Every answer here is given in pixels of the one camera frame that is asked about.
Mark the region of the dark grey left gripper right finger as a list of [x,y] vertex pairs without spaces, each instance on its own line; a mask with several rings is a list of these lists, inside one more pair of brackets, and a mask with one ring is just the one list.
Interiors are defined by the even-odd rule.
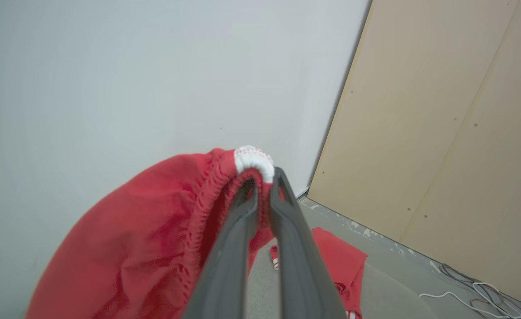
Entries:
[[346,312],[283,169],[275,167],[270,221],[280,262],[281,319],[346,319]]

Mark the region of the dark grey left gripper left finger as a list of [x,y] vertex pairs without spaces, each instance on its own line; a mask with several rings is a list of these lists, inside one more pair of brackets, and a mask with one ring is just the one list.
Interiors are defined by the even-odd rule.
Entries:
[[230,206],[183,319],[245,318],[249,244],[257,231],[258,188],[248,179]]

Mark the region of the red garment with white cuffs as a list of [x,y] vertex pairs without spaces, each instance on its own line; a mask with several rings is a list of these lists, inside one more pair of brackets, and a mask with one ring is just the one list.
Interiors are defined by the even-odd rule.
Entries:
[[273,238],[272,158],[244,146],[159,162],[94,205],[44,271],[25,319],[179,319],[247,180],[259,189],[248,266]]

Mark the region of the beige wooden wall panel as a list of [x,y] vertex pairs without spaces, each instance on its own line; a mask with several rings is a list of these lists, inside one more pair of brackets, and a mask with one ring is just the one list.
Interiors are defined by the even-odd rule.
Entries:
[[372,0],[308,197],[400,241],[519,0]]
[[521,301],[521,0],[400,242]]

